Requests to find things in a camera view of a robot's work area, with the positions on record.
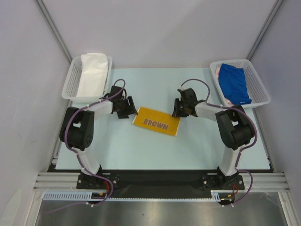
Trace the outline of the white towel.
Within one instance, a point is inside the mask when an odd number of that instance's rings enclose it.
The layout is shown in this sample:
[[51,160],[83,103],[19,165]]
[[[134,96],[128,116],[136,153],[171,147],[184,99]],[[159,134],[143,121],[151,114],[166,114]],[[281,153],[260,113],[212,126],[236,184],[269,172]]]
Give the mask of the white towel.
[[80,56],[82,72],[76,97],[101,97],[108,74],[108,58],[104,53]]

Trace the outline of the blue towel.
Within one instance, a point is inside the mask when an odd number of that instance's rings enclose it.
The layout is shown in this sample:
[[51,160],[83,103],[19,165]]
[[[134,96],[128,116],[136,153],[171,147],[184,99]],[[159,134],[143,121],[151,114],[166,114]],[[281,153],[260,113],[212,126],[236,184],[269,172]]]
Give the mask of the blue towel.
[[224,97],[233,105],[246,105],[252,102],[248,95],[243,68],[222,64],[218,74],[218,82]]

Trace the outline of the left white plastic basket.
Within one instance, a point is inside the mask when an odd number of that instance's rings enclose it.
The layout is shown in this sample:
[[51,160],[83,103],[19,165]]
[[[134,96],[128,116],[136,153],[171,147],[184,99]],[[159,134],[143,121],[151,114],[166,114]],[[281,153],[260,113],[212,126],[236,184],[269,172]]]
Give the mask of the left white plastic basket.
[[108,59],[108,72],[105,80],[103,93],[96,97],[76,97],[79,87],[79,82],[82,73],[81,57],[77,56],[73,58],[70,68],[65,79],[65,83],[62,90],[62,98],[68,99],[75,103],[92,103],[96,102],[99,98],[103,97],[108,92],[108,86],[110,83],[111,68],[113,59],[111,56],[107,56]]

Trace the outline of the brown towel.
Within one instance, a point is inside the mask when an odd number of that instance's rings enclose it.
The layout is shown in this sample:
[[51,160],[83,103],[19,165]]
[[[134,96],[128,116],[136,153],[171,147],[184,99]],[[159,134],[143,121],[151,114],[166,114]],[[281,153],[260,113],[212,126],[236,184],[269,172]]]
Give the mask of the brown towel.
[[157,133],[176,136],[180,124],[180,118],[146,107],[140,107],[138,109],[138,114],[133,120],[133,124],[137,127]]

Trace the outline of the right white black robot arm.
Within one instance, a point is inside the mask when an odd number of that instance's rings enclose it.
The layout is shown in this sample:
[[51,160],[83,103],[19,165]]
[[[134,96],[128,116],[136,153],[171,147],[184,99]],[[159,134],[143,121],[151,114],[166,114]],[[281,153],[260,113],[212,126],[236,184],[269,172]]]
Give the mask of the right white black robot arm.
[[247,116],[240,105],[233,107],[210,104],[198,100],[192,88],[178,89],[180,98],[174,100],[174,118],[194,116],[206,118],[217,123],[221,140],[225,146],[223,158],[217,168],[213,182],[204,178],[206,187],[229,189],[238,180],[238,164],[242,151],[252,145],[252,138],[257,140],[257,132],[253,121]]

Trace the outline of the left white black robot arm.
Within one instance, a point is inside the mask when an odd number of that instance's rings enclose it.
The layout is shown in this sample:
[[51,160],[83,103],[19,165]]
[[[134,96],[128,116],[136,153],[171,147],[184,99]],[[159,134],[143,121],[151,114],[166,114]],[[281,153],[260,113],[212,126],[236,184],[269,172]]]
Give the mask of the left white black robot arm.
[[124,87],[113,85],[110,93],[94,103],[81,108],[68,107],[61,125],[60,141],[76,155],[81,172],[88,175],[87,183],[92,188],[99,188],[103,184],[103,176],[99,174],[101,165],[93,151],[89,150],[94,138],[95,120],[113,113],[119,119],[138,114],[132,96],[127,95]]

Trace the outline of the right white plastic basket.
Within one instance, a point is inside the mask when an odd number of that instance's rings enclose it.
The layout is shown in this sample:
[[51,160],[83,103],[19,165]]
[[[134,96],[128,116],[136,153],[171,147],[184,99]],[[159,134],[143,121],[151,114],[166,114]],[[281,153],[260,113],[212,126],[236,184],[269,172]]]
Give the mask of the right white plastic basket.
[[219,94],[219,97],[221,99],[221,102],[224,106],[229,106],[229,105],[227,103],[227,99],[224,97],[222,93],[217,76],[215,74],[216,69],[220,68],[222,64],[231,65],[236,68],[242,68],[244,70],[248,95],[252,100],[250,104],[243,105],[244,109],[256,108],[258,106],[262,106],[270,103],[271,97],[267,92],[264,84],[262,83],[252,63],[247,59],[231,59],[231,60],[216,61],[210,64],[212,78],[215,87],[217,89],[217,92]]

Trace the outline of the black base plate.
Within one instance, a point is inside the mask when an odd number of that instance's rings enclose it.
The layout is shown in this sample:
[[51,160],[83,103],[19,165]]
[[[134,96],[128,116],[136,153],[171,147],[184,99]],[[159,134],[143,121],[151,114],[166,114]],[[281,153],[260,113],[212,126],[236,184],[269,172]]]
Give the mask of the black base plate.
[[210,192],[237,192],[245,188],[243,178],[229,189],[206,187],[207,178],[213,182],[217,170],[102,170],[102,178],[80,173],[76,188],[101,190],[109,188],[113,198],[195,199],[208,198]]

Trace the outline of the white plastic basket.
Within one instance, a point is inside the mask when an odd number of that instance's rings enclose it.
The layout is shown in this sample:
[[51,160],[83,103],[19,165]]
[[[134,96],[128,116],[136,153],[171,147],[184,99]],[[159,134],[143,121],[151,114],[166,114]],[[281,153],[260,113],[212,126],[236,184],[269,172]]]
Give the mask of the white plastic basket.
[[62,90],[62,98],[68,99],[75,103],[92,103],[96,102],[99,98],[103,97],[108,92],[108,86],[110,83],[111,68],[113,59],[111,56],[107,56],[108,59],[108,72],[105,80],[103,93],[96,97],[76,97],[79,87],[79,82],[82,73],[81,57],[77,56],[73,58],[70,68],[65,79],[65,83]]
[[270,103],[271,97],[267,92],[264,84],[262,83],[252,63],[247,59],[231,59],[231,60],[216,61],[210,64],[212,78],[215,87],[217,89],[217,92],[219,94],[219,97],[221,99],[221,102],[224,106],[229,106],[229,105],[227,103],[227,99],[224,97],[222,93],[217,76],[215,74],[216,69],[220,68],[222,64],[231,65],[236,68],[242,68],[244,70],[248,95],[252,100],[250,104],[243,105],[244,109],[256,108],[258,106],[262,106]]

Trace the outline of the pink towel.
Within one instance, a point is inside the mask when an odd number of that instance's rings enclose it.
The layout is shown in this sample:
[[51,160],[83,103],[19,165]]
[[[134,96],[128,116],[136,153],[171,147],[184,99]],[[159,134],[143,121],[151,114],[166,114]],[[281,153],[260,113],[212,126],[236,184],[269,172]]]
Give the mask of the pink towel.
[[[220,73],[220,67],[218,67],[215,70],[215,76],[216,76],[216,78],[217,78],[218,81],[219,81],[219,73]],[[228,106],[233,106],[233,104],[231,103],[230,100],[228,100],[228,99],[225,99],[225,100],[226,100]]]

